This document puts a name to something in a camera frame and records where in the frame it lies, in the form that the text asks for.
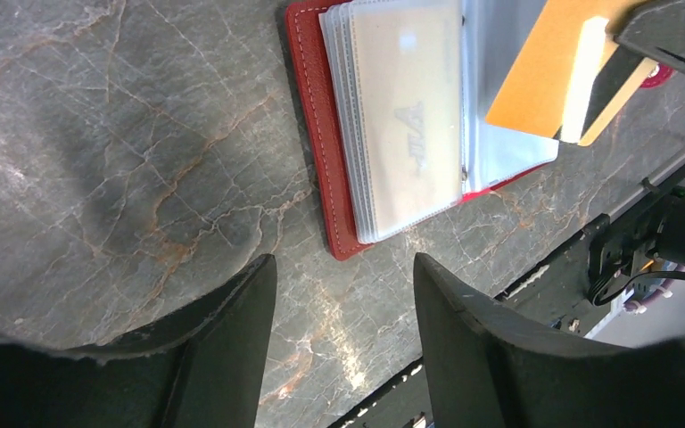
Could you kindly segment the red card holder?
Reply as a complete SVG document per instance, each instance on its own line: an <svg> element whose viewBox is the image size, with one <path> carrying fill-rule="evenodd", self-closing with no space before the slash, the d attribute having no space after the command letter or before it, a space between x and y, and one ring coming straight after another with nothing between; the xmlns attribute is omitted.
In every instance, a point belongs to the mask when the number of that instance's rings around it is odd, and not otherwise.
<svg viewBox="0 0 685 428"><path fill-rule="evenodd" d="M587 146L671 67L632 1L300 1L285 27L332 255L346 260Z"/></svg>

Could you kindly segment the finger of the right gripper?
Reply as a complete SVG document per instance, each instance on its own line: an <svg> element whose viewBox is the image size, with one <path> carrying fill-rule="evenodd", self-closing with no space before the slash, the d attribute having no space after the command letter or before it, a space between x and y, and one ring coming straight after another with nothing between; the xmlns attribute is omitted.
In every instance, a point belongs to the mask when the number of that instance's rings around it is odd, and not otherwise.
<svg viewBox="0 0 685 428"><path fill-rule="evenodd" d="M615 41L685 75L685 1L651 1L635 7Z"/></svg>

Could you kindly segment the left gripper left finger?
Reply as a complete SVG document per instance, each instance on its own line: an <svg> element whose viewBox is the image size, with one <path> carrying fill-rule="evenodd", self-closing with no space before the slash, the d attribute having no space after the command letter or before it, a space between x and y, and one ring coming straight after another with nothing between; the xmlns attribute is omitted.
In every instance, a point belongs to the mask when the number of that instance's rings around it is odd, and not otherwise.
<svg viewBox="0 0 685 428"><path fill-rule="evenodd" d="M104 345L0 334L0 427L252 427L276 290L276 259L263 254Z"/></svg>

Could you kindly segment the yellow credit card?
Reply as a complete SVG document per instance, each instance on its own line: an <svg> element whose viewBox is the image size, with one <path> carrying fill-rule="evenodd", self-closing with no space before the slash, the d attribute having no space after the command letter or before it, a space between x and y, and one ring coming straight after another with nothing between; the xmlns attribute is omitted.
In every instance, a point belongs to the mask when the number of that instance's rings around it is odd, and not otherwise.
<svg viewBox="0 0 685 428"><path fill-rule="evenodd" d="M359 239L377 243L463 196L459 1L351 6L367 199Z"/></svg>
<svg viewBox="0 0 685 428"><path fill-rule="evenodd" d="M636 1L478 4L483 118L589 146L657 70L615 42Z"/></svg>

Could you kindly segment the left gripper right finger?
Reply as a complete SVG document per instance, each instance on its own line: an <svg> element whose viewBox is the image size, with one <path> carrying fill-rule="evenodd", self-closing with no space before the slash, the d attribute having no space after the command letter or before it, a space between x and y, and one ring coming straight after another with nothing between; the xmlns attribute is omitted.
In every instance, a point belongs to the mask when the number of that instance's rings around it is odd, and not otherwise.
<svg viewBox="0 0 685 428"><path fill-rule="evenodd" d="M438 427L685 427L685 337L630 349L520 315L425 253L417 323Z"/></svg>

